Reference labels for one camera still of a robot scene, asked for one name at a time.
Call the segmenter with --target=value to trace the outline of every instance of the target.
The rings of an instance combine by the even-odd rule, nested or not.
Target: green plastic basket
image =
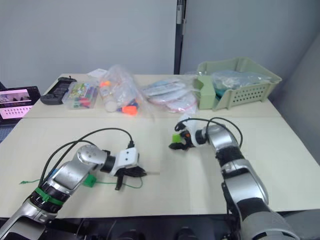
[[[254,72],[271,77],[270,83],[259,83],[244,86],[239,89],[225,91],[221,99],[216,98],[216,92],[212,83],[211,74],[214,72],[233,70],[237,72]],[[197,72],[199,76],[194,81],[194,87],[199,89],[199,109],[230,109],[233,106],[265,101],[275,86],[282,80],[281,77],[255,63],[248,57],[236,57],[223,61],[208,61],[199,64]]]

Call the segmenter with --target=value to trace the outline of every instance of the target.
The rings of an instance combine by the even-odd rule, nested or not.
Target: plastic bag
[[[185,96],[169,102],[166,104],[166,107],[171,113],[195,114],[198,109],[198,100],[191,92],[189,92]]]
[[[152,97],[181,90],[186,86],[187,85],[184,82],[182,82],[181,79],[173,77],[147,85],[142,88],[142,92],[146,96]]]
[[[272,78],[256,72],[232,70],[217,71],[211,74],[213,86],[218,96],[228,89],[239,89],[253,84],[270,83]]]
[[[192,91],[195,76],[171,77],[145,86],[142,91],[148,101],[171,113],[195,114],[198,109],[197,98]]]
[[[120,65],[112,66],[101,78],[100,95],[108,112],[136,115],[139,108],[151,113],[133,75]]]

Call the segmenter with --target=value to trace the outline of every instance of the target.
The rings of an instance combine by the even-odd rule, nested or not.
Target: game controller
[[[49,90],[49,92],[40,97],[42,103],[46,105],[60,105],[63,104],[62,98],[68,91],[69,85],[76,82],[74,78],[59,77],[58,82]]]

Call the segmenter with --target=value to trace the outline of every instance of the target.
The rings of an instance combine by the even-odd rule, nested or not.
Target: white table
[[[60,77],[71,76],[79,82],[88,81],[86,74],[62,74]],[[135,75],[135,79],[140,86],[145,86],[165,78],[172,77],[172,75]],[[168,113],[161,111],[156,107],[152,107],[153,116],[156,118],[176,118],[176,113]],[[280,113],[267,100],[265,102],[252,102],[244,105],[233,107],[231,110],[221,109],[219,111],[201,110],[197,116],[202,118],[212,118],[214,116],[220,117],[280,117]],[[149,114],[138,114],[136,118],[150,118]],[[83,110],[69,110],[65,105],[45,105],[38,101],[32,109],[26,114],[25,118],[131,118],[130,116],[121,112],[106,112],[103,101],[98,94],[94,108]]]
[[[320,208],[320,168],[281,117],[228,119],[243,132],[242,152],[265,184],[273,210]],[[19,185],[19,182],[38,179],[56,148],[105,127],[125,128],[132,134],[142,167],[149,175],[143,178],[140,189],[123,187],[121,191],[115,191],[114,185],[81,186],[59,212],[60,218],[224,214],[223,179],[212,149],[209,146],[189,151],[168,148],[177,121],[178,116],[133,117],[130,120],[123,117],[21,120],[0,144],[0,216],[11,216],[36,188],[36,183]],[[114,131],[97,133],[88,139],[112,153],[128,143],[125,134]],[[70,160],[75,150],[65,160]],[[116,181],[102,172],[97,178]],[[125,181],[136,186],[140,184],[139,179],[127,178]]]

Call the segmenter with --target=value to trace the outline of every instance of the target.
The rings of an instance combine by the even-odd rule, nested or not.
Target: cable
[[[217,122],[217,121],[213,121],[213,120],[212,120],[212,119],[215,119],[215,118],[216,118],[216,119],[225,120],[226,122],[232,124],[232,125],[239,131],[239,133],[240,133],[240,144],[239,144],[239,147],[241,148],[242,143],[243,143],[243,135],[242,135],[242,132],[240,131],[240,129],[238,128],[238,126],[235,125],[232,121],[229,121],[229,120],[227,120],[227,119],[225,119],[225,118],[222,118],[222,117],[213,117],[213,118],[211,118],[211,119],[197,118],[197,117],[186,118],[186,119],[184,119],[184,120],[179,121],[179,122],[175,125],[174,130],[175,130],[176,132],[179,131],[179,130],[180,130],[180,124],[182,124],[182,123],[184,123],[184,122],[187,122],[187,121],[190,121],[190,120],[196,120],[196,121],[204,121],[204,122],[207,122],[207,127],[206,127],[206,129],[205,129],[205,130],[206,130],[205,134],[206,134],[206,137],[207,137],[207,138],[208,138],[208,127],[209,127],[208,124],[210,124],[210,123],[217,124],[217,125],[221,126],[221,127],[224,128],[225,130],[227,130],[231,135],[234,136],[234,134],[233,134],[233,133],[229,130],[229,128],[227,128],[225,125],[221,124],[220,122]]]
[[[117,220],[114,220],[113,224],[111,225],[108,234],[106,235],[106,239],[109,240],[109,236],[111,234],[112,229],[114,228],[114,226],[116,225]]]
[[[230,236],[233,236],[235,234],[236,229],[233,224],[233,220],[231,219],[230,209],[229,209],[228,204],[226,205],[226,224],[228,225],[228,227],[230,229],[230,233],[229,233],[229,238],[230,238]]]
[[[80,228],[81,226],[84,224],[84,221],[85,221],[85,218],[83,218],[78,226],[78,229],[76,230],[76,233],[75,233],[75,239],[78,239],[78,234],[79,234],[79,231],[80,231]]]
[[[97,132],[101,132],[101,131],[106,131],[106,130],[117,130],[117,131],[121,131],[126,133],[129,138],[130,138],[130,142],[128,146],[134,146],[134,141],[132,139],[131,134],[122,129],[122,128],[117,128],[117,127],[107,127],[107,128],[101,128],[92,132],[89,132],[88,134],[84,135],[83,137],[79,138],[77,141],[74,141],[73,144],[64,152],[64,154],[59,158],[59,160],[56,162],[56,164],[53,166],[53,168],[50,170],[50,172],[47,174],[47,176],[44,179],[41,179],[41,181],[39,182],[39,186],[41,186],[48,178],[49,176],[51,176],[51,174],[54,172],[54,170],[59,166],[59,164],[61,163],[61,161],[64,159],[64,157],[70,152],[70,150],[78,143],[81,142],[83,139],[85,139],[86,137],[95,134]]]
[[[32,183],[35,183],[37,181],[40,181],[40,179],[36,179],[36,180],[33,180],[33,181],[21,181],[19,184],[32,184]],[[105,184],[105,185],[116,185],[117,184],[116,182],[106,182],[106,181],[96,181],[95,183],[96,184]],[[139,186],[132,186],[132,185],[129,185],[129,184],[126,184],[126,183],[122,183],[122,185],[125,185],[125,186],[127,186],[129,188],[132,188],[132,189],[140,189],[144,185],[144,182],[142,180],[142,177],[140,177],[140,185]]]
[[[88,143],[88,144],[91,144],[91,145],[94,145],[95,146],[95,144],[93,144],[92,142],[90,142],[90,141],[87,141],[87,140],[77,140],[77,141],[71,141],[71,142],[68,142],[68,143],[66,143],[66,144],[64,144],[64,145],[62,145],[61,147],[59,147],[57,150],[55,150],[52,154],[51,154],[51,156],[48,158],[48,160],[46,161],[46,163],[45,163],[45,165],[44,165],[44,168],[43,168],[43,170],[42,170],[42,173],[41,173],[41,177],[40,177],[40,179],[39,179],[39,187],[42,185],[42,183],[43,183],[43,181],[44,181],[44,177],[45,177],[45,174],[46,174],[46,171],[47,171],[47,168],[48,168],[48,166],[49,166],[49,163],[50,163],[50,161],[52,160],[52,158],[61,150],[61,149],[63,149],[63,148],[65,148],[66,146],[68,146],[68,145],[70,145],[70,144],[77,144],[77,143],[79,143],[79,142],[84,142],[84,143]]]
[[[142,177],[140,177],[140,186],[132,186],[132,185],[129,185],[129,184],[126,184],[126,183],[122,183],[122,185],[125,185],[129,188],[132,188],[132,189],[140,189],[142,188],[142,186],[144,185],[144,181],[142,180]],[[117,183],[116,182],[104,182],[104,181],[96,181],[95,182],[96,184],[113,184],[113,185],[116,185]]]
[[[238,131],[239,134],[240,134],[240,144],[239,144],[239,148],[241,148],[242,143],[243,143],[243,141],[244,141],[244,136],[243,136],[240,128],[239,128],[236,124],[234,124],[232,121],[230,121],[230,120],[228,120],[228,119],[225,119],[225,118],[223,118],[223,117],[215,116],[215,117],[213,117],[213,118],[210,118],[209,121],[212,121],[212,120],[214,120],[214,119],[220,119],[220,120],[226,121],[226,122],[230,123],[231,125],[233,125],[233,126],[237,129],[237,131]],[[207,123],[206,128],[205,128],[205,132],[206,132],[207,134],[208,134],[209,124],[210,124],[210,122]]]

